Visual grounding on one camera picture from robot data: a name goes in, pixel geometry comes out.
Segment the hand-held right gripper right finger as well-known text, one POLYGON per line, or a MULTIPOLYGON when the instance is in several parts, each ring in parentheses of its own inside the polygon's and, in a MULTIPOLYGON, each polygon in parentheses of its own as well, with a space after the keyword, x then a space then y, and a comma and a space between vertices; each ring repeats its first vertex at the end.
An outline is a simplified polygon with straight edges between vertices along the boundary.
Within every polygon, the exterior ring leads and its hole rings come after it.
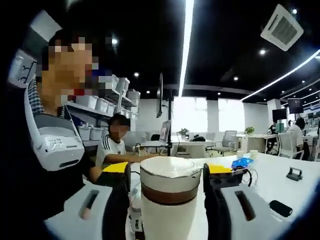
POLYGON ((269 204, 242 183, 244 167, 204 164, 204 207, 210 240, 275 240, 288 224, 276 218, 269 204))

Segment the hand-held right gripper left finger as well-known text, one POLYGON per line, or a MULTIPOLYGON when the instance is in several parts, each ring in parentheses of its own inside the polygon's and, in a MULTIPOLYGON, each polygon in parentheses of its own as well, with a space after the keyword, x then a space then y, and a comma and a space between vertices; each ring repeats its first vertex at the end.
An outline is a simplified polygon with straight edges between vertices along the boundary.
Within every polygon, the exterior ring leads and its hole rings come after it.
POLYGON ((131 167, 111 164, 100 176, 102 184, 86 182, 65 201, 63 211, 47 219, 59 240, 124 240, 129 208, 131 167))

